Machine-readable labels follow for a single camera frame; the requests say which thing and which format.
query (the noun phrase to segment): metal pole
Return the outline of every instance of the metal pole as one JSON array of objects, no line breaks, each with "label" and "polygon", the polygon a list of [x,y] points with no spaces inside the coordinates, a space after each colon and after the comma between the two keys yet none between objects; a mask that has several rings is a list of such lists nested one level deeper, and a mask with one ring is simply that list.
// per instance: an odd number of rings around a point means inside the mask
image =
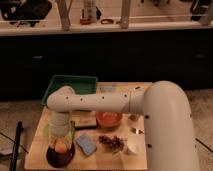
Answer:
[{"label": "metal pole", "polygon": [[130,7],[131,7],[131,0],[123,0],[122,1],[120,26],[123,29],[127,29],[129,27]]},{"label": "metal pole", "polygon": [[13,152],[10,160],[10,171],[16,170],[16,162],[18,158],[18,150],[20,144],[21,133],[23,131],[22,122],[18,122],[16,127],[16,136],[15,136],[15,143],[13,145]]},{"label": "metal pole", "polygon": [[205,15],[200,18],[199,22],[204,26],[208,26],[209,24],[211,24],[212,19],[213,19],[213,1],[211,1],[209,8],[205,12]]},{"label": "metal pole", "polygon": [[69,19],[69,12],[67,9],[66,1],[65,0],[56,0],[59,10],[59,15],[61,18],[61,25],[62,30],[68,31],[70,29],[70,19]]}]

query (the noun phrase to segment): black dot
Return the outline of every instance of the black dot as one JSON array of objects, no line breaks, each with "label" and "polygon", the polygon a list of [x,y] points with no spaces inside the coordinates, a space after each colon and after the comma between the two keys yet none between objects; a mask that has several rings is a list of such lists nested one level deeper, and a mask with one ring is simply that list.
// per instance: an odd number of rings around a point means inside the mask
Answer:
[{"label": "black dot", "polygon": [[152,148],[152,145],[151,145],[151,144],[147,144],[147,147],[148,147],[148,148]]}]

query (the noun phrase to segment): blue sponge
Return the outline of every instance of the blue sponge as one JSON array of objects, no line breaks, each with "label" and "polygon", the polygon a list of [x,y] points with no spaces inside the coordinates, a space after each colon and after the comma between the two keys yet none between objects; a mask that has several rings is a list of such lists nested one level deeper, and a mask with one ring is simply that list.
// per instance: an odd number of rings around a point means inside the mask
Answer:
[{"label": "blue sponge", "polygon": [[86,133],[76,138],[76,142],[81,147],[86,156],[90,156],[97,149],[96,144]]}]

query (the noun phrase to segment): dark cabinet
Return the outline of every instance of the dark cabinet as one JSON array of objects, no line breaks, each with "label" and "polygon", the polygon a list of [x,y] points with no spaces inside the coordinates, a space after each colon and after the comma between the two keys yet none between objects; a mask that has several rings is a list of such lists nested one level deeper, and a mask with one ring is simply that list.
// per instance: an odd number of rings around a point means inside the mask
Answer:
[{"label": "dark cabinet", "polygon": [[42,98],[54,74],[213,87],[212,29],[0,37],[0,98]]}]

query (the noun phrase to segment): black base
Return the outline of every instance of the black base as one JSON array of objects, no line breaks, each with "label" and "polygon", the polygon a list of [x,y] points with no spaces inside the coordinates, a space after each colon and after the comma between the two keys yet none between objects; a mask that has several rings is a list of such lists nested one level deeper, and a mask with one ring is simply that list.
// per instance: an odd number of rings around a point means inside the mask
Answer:
[{"label": "black base", "polygon": [[75,146],[74,144],[72,144],[72,148],[64,154],[56,153],[54,149],[49,147],[47,149],[46,157],[49,165],[51,165],[52,167],[59,168],[68,165],[73,159],[74,155]]}]

